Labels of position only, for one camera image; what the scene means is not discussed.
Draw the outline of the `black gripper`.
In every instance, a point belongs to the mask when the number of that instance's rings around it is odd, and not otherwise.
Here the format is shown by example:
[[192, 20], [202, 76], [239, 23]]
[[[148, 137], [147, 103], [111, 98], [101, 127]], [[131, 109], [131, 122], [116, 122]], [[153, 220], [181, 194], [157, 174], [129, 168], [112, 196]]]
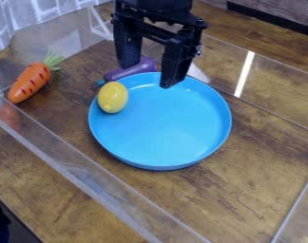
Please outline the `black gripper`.
[[[164, 45], [160, 87], [169, 88], [185, 78], [192, 58], [200, 54], [200, 33], [206, 22], [191, 14], [192, 0], [115, 0], [113, 39], [119, 67], [140, 61], [141, 37]], [[181, 26], [176, 34], [153, 26], [164, 22]]]

